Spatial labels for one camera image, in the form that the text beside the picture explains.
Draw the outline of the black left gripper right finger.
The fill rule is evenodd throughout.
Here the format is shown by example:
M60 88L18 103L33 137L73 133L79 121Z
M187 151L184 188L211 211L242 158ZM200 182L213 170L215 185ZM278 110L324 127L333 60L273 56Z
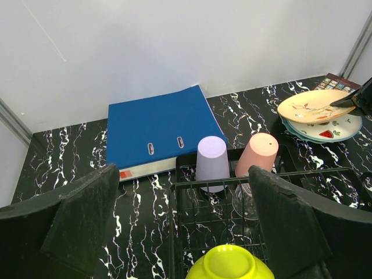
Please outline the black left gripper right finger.
M371 213L249 169L275 278L371 278Z

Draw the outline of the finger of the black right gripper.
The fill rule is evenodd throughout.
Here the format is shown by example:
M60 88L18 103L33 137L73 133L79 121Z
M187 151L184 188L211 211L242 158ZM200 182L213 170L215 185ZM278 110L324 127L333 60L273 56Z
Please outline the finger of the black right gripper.
M355 116L371 116L371 78L369 78L358 90L348 96L332 102L330 105L337 108L351 108L349 112Z

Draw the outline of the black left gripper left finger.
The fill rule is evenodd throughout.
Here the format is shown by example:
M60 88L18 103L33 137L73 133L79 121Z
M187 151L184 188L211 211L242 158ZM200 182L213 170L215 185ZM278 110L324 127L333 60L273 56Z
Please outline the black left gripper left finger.
M1 278L91 278L119 187L114 164L1 208Z

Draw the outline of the peach floral plate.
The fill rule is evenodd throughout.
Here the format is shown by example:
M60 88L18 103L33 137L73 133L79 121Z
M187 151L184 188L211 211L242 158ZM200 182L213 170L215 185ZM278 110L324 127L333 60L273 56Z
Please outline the peach floral plate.
M348 114L355 109L338 108L330 103L348 95L340 90L313 90L296 94L282 101L277 113L290 121L302 124L324 123L339 116Z

